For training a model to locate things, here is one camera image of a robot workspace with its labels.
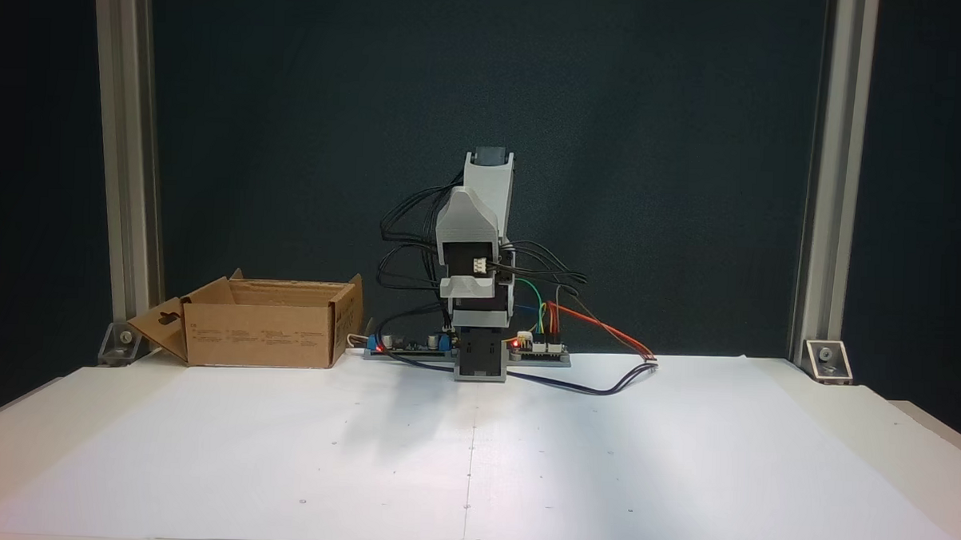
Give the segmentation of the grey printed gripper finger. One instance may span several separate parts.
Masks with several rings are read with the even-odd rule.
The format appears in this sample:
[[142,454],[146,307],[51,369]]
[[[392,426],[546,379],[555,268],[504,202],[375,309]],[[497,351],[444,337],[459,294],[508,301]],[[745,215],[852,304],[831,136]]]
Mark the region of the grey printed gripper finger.
[[475,190],[467,186],[455,186],[450,191],[446,203],[438,213],[438,222],[461,223],[467,219],[485,220],[488,224],[496,224],[497,217],[494,210]]

